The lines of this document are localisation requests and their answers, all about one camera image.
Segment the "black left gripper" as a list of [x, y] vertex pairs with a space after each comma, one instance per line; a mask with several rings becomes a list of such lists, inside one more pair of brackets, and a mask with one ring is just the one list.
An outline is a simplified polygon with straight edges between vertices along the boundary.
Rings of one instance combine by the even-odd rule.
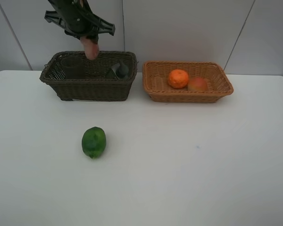
[[98, 17], [93, 13], [78, 13], [77, 15], [67, 16], [65, 19], [57, 11], [46, 11], [45, 20], [49, 23], [61, 27], [66, 35], [77, 39], [86, 37], [93, 44], [97, 45], [99, 34], [115, 34], [115, 25]]

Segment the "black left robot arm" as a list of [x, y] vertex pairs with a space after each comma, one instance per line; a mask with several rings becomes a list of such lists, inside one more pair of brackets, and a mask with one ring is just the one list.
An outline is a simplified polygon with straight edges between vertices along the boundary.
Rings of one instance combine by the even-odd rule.
[[66, 35], [86, 37], [97, 44], [99, 34], [115, 34], [115, 25], [94, 14], [86, 0], [50, 0], [53, 11], [46, 11], [44, 19], [62, 28]]

